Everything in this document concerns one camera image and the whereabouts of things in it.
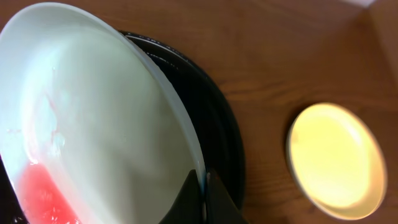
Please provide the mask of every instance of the black plate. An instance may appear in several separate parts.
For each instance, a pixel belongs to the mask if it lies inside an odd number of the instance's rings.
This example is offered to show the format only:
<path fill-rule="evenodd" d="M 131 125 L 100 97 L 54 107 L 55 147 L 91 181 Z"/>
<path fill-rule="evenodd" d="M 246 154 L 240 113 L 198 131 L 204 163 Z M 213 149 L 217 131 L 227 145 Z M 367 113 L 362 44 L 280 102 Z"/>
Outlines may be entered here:
<path fill-rule="evenodd" d="M 188 111 L 206 168 L 214 168 L 235 206 L 244 197 L 244 152 L 235 117 L 210 77 L 191 60 L 156 40 L 122 32 L 165 73 Z M 0 223 L 27 223 L 0 161 Z"/>

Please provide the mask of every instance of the black object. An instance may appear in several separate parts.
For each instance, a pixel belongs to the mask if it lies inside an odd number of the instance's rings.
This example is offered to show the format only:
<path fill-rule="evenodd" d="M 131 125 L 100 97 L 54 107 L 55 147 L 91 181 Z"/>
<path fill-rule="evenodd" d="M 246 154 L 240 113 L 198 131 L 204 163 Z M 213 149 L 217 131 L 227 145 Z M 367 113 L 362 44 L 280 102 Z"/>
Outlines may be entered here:
<path fill-rule="evenodd" d="M 196 171 L 191 170 L 172 208 L 160 224 L 248 224 L 213 169 L 207 173 L 205 195 L 203 201 Z"/>
<path fill-rule="evenodd" d="M 121 32 L 163 71 L 187 110 L 206 168 L 217 171 L 238 209 L 244 197 L 245 164 L 241 135 L 224 95 L 210 77 L 175 49 L 154 39 Z"/>
<path fill-rule="evenodd" d="M 169 79 L 191 118 L 206 169 L 214 168 L 210 171 L 210 177 L 217 176 L 216 173 L 220 177 L 216 182 L 207 180 L 206 198 L 203 198 L 201 194 L 196 194 L 199 193 L 197 176 L 191 171 L 164 220 L 176 218 L 174 220 L 185 220 L 179 223 L 194 224 L 196 220 L 203 223 L 202 206 L 205 200 L 208 203 L 206 211 L 208 223 L 235 223 L 234 221 L 240 220 L 224 219 L 235 217 L 234 215 L 240 217 L 238 209 L 243 204 L 245 165 L 239 128 L 223 94 L 202 69 L 173 48 L 141 35 L 129 32 L 122 34 L 140 47 Z M 209 187 L 212 183 L 222 187 Z M 0 189 L 0 223 L 28 223 L 1 161 Z M 176 206 L 178 204 L 190 206 L 186 206 L 184 208 L 186 210 L 180 210 L 182 207 Z"/>

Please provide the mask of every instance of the brown table surface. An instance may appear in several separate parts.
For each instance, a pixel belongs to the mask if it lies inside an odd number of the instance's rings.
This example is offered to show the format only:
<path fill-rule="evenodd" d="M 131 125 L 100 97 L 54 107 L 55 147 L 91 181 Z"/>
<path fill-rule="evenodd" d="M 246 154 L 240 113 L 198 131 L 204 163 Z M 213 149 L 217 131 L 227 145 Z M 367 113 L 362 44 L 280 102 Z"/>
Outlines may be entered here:
<path fill-rule="evenodd" d="M 1 0 L 0 27 L 36 0 Z M 246 154 L 243 212 L 251 223 L 343 223 L 315 208 L 285 163 L 299 110 L 329 101 L 354 111 L 386 157 L 388 190 L 370 217 L 398 223 L 398 90 L 364 9 L 338 0 L 68 0 L 116 29 L 190 57 L 228 99 Z"/>

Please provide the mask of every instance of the wooden table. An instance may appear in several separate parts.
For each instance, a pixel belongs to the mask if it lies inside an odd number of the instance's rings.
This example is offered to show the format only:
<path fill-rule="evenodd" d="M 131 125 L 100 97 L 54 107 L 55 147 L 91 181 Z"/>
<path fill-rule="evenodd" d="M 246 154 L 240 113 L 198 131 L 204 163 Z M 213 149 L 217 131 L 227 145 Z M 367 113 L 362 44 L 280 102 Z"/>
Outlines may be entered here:
<path fill-rule="evenodd" d="M 0 27 L 36 0 L 1 0 Z M 368 11 L 338 0 L 65 0 L 116 29 L 181 51 L 225 94 L 246 153 L 251 223 L 343 223 L 315 208 L 285 163 L 297 113 L 329 101 L 377 137 L 389 185 L 381 208 L 351 223 L 398 223 L 398 90 Z"/>

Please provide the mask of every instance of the red liquid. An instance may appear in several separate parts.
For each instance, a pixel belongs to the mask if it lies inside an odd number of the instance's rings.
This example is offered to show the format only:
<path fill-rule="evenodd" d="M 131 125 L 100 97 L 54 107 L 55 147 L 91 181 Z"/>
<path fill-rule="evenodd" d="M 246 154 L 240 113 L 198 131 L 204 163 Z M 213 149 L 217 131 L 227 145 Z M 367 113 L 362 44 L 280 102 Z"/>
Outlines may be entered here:
<path fill-rule="evenodd" d="M 44 166 L 27 166 L 17 192 L 30 224 L 81 224 Z"/>

